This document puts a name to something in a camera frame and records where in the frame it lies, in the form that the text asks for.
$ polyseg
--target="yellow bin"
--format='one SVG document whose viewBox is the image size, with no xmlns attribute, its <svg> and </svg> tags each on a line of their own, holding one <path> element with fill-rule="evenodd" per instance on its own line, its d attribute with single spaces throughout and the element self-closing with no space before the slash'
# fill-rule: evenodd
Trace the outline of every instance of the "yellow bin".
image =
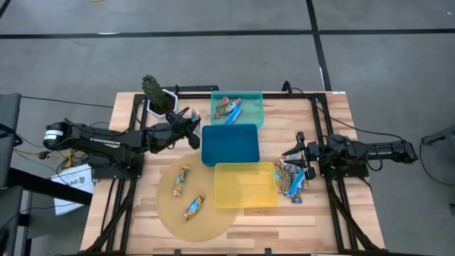
<svg viewBox="0 0 455 256">
<path fill-rule="evenodd" d="M 217 164 L 215 205 L 218 208 L 276 207 L 273 163 Z"/>
</svg>

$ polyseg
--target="wooden tabletop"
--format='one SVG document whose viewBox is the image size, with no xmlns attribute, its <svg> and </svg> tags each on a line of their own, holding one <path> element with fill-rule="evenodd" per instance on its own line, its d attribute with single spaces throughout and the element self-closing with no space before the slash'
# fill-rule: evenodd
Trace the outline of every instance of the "wooden tabletop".
<svg viewBox="0 0 455 256">
<path fill-rule="evenodd" d="M 117 94 L 110 129 L 122 131 L 128 127 L 133 98 L 133 92 Z M 327 98 L 331 116 L 353 125 L 346 94 L 327 92 Z M 178 104 L 181 109 L 186 106 L 196 108 L 203 124 L 210 124 L 210 100 L 179 100 Z M 298 131 L 305 133 L 306 142 L 316 141 L 311 103 L 308 100 L 264 99 L 264 114 L 264 125 L 259 130 L 261 161 L 275 161 L 281 153 L 294 147 Z M 147 126 L 154 123 L 156 119 L 149 114 Z M 334 133 L 356 139 L 354 129 L 337 122 L 332 124 Z M 216 239 L 186 242 L 172 236 L 156 212 L 156 187 L 167 168 L 175 160 L 191 152 L 193 150 L 184 139 L 172 150 L 165 149 L 159 154 L 145 153 L 143 175 L 137 182 L 127 253 L 173 253 L 174 249 L 181 249 L 182 253 L 263 253 L 266 247 L 270 247 L 273 253 L 337 251 L 326 186 L 319 175 L 309 182 L 309 189 L 302 193 L 302 204 L 293 204 L 289 198 L 279 195 L 276 208 L 241 210 L 233 225 Z M 318 164 L 311 164 L 319 173 Z M 93 244 L 100 234 L 111 181 L 96 183 L 81 250 Z M 345 178 L 345 182 L 354 219 L 373 243 L 384 247 L 370 188 L 359 178 Z M 114 193 L 108 210 L 108 220 L 113 199 Z M 349 248 L 346 224 L 342 217 L 340 221 L 345 247 Z M 119 247 L 122 225 L 123 220 L 120 220 L 114 249 Z"/>
</svg>

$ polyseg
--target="teal bin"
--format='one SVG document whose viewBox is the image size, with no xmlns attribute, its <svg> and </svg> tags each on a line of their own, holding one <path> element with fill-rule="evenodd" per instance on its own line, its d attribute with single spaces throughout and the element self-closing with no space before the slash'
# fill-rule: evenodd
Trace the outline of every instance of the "teal bin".
<svg viewBox="0 0 455 256">
<path fill-rule="evenodd" d="M 215 91 L 212 92 L 211 106 L 210 106 L 210 122 L 212 124 L 224 124 L 230 114 L 221 116 L 220 119 L 213 118 L 215 109 L 221 103 L 223 97 L 228 97 L 229 100 L 236 100 L 240 98 L 242 101 L 240 107 L 242 113 L 237 118 L 234 124 L 255 124 L 257 128 L 264 124 L 264 100 L 262 99 L 262 92 L 229 92 L 229 91 Z"/>
</svg>

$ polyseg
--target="gray floor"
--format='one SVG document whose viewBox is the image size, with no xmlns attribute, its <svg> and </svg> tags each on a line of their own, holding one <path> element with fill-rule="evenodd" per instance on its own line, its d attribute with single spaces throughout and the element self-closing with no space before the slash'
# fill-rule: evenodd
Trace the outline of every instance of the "gray floor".
<svg viewBox="0 0 455 256">
<path fill-rule="evenodd" d="M 450 0 L 317 0 L 314 7 L 320 29 L 455 28 Z M 0 20 L 3 34 L 263 28 L 310 28 L 305 1 L 13 0 Z M 321 40 L 332 88 L 348 93 L 357 127 L 399 134 L 418 150 L 420 137 L 454 124 L 455 34 Z M 139 91 L 146 73 L 165 86 L 278 90 L 289 80 L 302 90 L 322 90 L 312 36 L 0 40 L 0 93 L 113 105 L 117 92 Z M 46 124 L 64 117 L 88 124 L 108 121 L 111 111 L 23 99 L 18 132 L 39 144 Z M 358 135 L 364 142 L 389 140 Z M 455 183 L 455 161 L 445 143 L 425 147 L 424 160 L 435 177 Z M 13 165 L 52 175 L 20 156 Z M 453 255 L 454 187 L 433 182 L 418 163 L 385 162 L 371 176 L 388 249 Z M 41 206 L 52 205 L 49 198 L 34 198 Z M 46 213 L 36 216 L 46 220 Z M 37 235 L 58 233 L 35 239 L 32 254 L 77 252 L 85 219 L 86 209 L 80 209 L 59 220 L 71 225 L 36 227 Z"/>
</svg>

